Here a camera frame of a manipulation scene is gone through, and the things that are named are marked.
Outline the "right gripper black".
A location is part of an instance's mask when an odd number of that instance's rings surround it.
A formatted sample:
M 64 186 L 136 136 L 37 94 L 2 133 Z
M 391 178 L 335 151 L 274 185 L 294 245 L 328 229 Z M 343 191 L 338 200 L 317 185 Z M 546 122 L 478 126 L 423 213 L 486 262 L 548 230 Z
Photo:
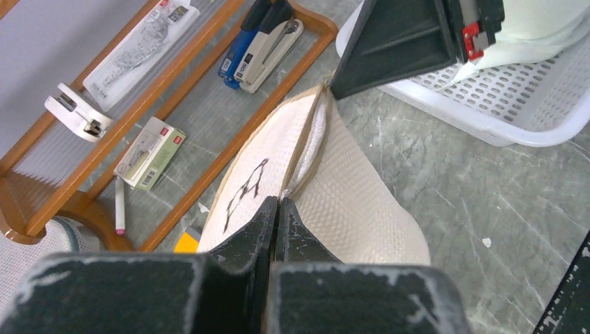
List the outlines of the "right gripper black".
M 504 18 L 503 0 L 364 1 L 330 83 L 333 96 L 439 70 L 457 58 L 478 60 L 496 43 Z

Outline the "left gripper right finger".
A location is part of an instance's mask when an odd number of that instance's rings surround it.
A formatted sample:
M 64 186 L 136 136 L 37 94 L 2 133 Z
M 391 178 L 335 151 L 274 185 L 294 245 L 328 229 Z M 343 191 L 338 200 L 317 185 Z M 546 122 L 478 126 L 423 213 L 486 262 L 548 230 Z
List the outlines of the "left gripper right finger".
M 304 225 L 293 200 L 277 215 L 267 333 L 470 333 L 456 285 L 424 265 L 345 264 Z

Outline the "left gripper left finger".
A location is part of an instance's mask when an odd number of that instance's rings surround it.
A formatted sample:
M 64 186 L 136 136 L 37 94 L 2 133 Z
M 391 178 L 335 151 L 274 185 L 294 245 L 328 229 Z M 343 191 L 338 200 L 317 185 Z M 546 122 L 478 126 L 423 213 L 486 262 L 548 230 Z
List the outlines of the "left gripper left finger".
M 57 253 L 19 284 L 2 333 L 264 333 L 278 199 L 210 253 Z

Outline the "beige mesh laundry bag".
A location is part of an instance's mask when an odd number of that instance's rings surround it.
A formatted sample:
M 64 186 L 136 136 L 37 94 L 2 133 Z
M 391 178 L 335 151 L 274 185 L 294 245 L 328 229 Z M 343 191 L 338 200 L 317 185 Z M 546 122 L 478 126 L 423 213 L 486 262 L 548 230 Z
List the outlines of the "beige mesh laundry bag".
M 281 103 L 246 140 L 216 192 L 198 252 L 229 239 L 269 196 L 293 200 L 305 228 L 343 262 L 431 262 L 419 225 L 346 128 L 326 84 Z

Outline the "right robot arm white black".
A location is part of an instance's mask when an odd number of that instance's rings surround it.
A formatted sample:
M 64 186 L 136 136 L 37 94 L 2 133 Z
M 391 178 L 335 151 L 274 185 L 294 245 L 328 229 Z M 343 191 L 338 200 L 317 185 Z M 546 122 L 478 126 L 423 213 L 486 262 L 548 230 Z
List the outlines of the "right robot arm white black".
M 588 33 L 588 1 L 364 1 L 337 36 L 330 89 L 342 99 L 457 65 L 450 87 L 552 58 Z

